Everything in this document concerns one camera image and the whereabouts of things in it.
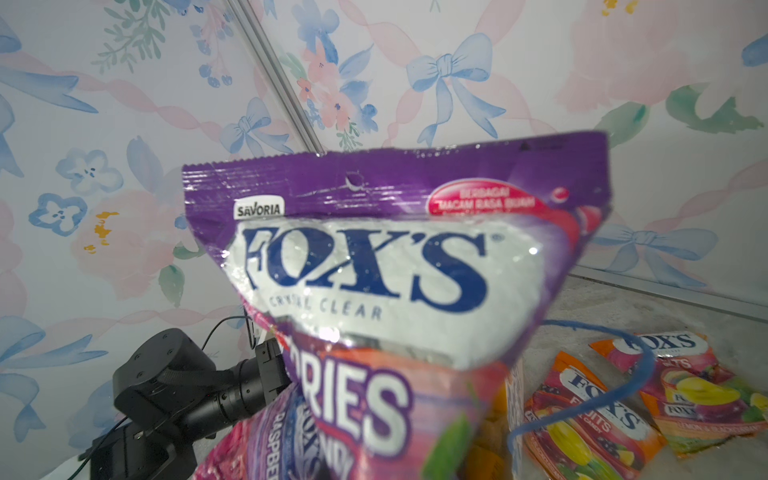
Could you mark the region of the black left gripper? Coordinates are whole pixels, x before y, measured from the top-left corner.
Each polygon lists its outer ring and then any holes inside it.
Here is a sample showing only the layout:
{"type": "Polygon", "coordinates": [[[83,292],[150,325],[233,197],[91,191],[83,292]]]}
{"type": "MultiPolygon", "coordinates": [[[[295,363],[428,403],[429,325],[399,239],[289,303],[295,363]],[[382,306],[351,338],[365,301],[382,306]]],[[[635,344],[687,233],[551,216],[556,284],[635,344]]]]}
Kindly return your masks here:
{"type": "Polygon", "coordinates": [[[125,423],[94,440],[93,479],[187,479],[194,445],[269,405],[290,383],[279,343],[220,370],[180,329],[142,344],[113,375],[113,404],[125,423]]]}

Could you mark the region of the purple fruit candy pack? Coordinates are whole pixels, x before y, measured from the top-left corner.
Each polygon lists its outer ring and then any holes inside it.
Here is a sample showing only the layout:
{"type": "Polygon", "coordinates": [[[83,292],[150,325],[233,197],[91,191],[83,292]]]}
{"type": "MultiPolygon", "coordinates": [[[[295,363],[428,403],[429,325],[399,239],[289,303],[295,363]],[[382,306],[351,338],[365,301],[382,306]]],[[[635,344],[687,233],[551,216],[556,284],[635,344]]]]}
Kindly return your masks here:
{"type": "Polygon", "coordinates": [[[185,214],[291,386],[245,479],[453,478],[611,204],[599,131],[187,165],[185,214]]]}

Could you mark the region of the orange fruit candy pack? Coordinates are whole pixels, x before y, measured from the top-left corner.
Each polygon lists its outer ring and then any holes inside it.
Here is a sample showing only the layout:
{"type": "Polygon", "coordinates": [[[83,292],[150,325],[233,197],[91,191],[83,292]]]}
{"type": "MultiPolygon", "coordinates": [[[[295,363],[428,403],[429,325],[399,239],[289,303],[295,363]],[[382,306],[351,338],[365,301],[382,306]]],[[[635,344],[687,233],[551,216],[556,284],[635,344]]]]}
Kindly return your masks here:
{"type": "MultiPolygon", "coordinates": [[[[559,352],[527,400],[526,422],[547,419],[602,395],[606,386],[583,363],[559,352]]],[[[636,479],[665,445],[643,416],[621,403],[524,435],[527,451],[551,479],[636,479]]]]}

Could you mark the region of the pink fruit candy pack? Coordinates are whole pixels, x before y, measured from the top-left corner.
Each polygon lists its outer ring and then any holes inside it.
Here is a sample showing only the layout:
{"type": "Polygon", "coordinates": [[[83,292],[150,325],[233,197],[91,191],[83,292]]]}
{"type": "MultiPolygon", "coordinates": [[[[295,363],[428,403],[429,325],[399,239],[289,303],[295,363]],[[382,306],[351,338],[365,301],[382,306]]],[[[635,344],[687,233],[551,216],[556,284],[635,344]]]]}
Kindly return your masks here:
{"type": "Polygon", "coordinates": [[[767,396],[725,368],[706,336],[679,330],[638,338],[655,356],[639,395],[677,457],[767,429],[767,396]]]}

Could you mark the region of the yellow mango gummy bag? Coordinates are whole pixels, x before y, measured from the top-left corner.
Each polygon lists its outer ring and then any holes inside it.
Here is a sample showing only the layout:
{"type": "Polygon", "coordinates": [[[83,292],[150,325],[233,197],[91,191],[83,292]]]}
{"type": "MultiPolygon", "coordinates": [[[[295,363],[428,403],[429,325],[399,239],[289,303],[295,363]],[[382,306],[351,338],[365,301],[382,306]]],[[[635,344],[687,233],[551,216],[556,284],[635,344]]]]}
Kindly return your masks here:
{"type": "Polygon", "coordinates": [[[508,425],[506,384],[497,392],[485,419],[480,423],[458,478],[500,480],[505,478],[508,425]]]}

